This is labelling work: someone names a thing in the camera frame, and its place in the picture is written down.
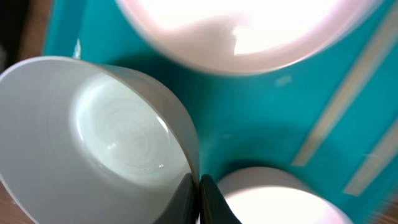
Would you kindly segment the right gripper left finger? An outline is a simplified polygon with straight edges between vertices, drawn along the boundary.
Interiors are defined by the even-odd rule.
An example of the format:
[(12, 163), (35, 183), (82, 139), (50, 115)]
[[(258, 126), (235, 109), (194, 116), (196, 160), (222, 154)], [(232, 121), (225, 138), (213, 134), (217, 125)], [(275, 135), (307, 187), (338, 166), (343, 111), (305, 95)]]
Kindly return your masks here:
[(199, 192), (191, 174), (186, 174), (165, 210), (154, 224), (196, 224), (199, 216)]

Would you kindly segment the grey bowl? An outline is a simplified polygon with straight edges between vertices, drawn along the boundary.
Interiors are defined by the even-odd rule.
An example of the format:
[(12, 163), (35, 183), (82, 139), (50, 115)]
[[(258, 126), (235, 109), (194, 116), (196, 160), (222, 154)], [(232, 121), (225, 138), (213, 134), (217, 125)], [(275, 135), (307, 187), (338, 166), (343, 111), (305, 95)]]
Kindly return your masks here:
[(36, 223), (152, 223), (199, 169), (190, 115), (145, 73), (45, 56), (1, 74), (1, 180)]

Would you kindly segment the pink bowl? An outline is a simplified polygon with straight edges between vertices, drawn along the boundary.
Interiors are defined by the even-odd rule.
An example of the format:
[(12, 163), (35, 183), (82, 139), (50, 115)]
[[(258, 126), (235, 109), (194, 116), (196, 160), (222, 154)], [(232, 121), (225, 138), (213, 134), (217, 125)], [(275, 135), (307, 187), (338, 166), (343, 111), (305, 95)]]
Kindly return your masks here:
[(288, 172), (248, 167), (217, 183), (234, 216), (242, 223), (352, 224), (339, 208)]

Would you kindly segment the wooden chopstick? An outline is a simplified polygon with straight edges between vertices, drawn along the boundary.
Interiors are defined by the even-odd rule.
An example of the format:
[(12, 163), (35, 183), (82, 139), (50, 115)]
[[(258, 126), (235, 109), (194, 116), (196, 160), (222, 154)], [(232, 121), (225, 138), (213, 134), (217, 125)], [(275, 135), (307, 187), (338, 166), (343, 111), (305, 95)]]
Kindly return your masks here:
[(345, 79), (330, 98), (292, 161), (305, 166), (361, 93), (374, 72), (393, 49), (397, 39), (397, 1), (394, 1), (379, 27), (366, 44)]
[(343, 192), (359, 196), (397, 155), (397, 119), (377, 143), (359, 169), (350, 178)]

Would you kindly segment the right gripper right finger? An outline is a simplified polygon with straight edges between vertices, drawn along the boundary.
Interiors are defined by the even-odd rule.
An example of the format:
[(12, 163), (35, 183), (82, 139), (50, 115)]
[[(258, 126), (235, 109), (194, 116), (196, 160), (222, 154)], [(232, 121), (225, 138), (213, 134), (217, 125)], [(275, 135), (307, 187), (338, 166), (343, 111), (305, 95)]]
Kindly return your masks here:
[(201, 224), (241, 224), (226, 203), (216, 182), (208, 174), (201, 177), (200, 196)]

